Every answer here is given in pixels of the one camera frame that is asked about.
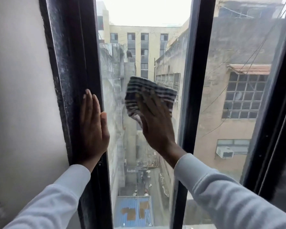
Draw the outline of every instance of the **right hand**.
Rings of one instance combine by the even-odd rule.
[[[142,113],[143,135],[149,145],[163,156],[170,146],[176,144],[170,111],[153,90],[151,95],[144,91],[142,96],[137,93],[136,99]]]

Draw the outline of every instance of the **red tiled awning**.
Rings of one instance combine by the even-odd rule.
[[[229,64],[228,67],[238,74],[269,75],[271,64]]]

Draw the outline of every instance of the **striped cloth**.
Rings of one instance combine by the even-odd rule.
[[[135,97],[136,93],[142,94],[142,87],[145,88],[146,92],[150,93],[154,90],[156,95],[164,100],[167,105],[170,115],[172,115],[173,104],[177,95],[177,92],[171,88],[165,88],[157,85],[156,83],[137,76],[131,76],[129,83],[127,85],[126,96],[125,96],[125,106],[127,109],[127,114],[139,123],[142,128],[142,122],[140,119],[141,112],[139,111],[137,100]]]

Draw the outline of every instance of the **white wall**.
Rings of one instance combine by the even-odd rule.
[[[6,224],[68,168],[38,0],[0,0],[0,201]],[[69,228],[80,228],[77,214]]]

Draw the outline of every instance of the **white long-sleeve shirt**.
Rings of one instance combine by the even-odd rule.
[[[192,154],[179,159],[174,174],[217,229],[286,229],[285,212]],[[4,229],[65,229],[89,180],[84,166],[70,166]]]

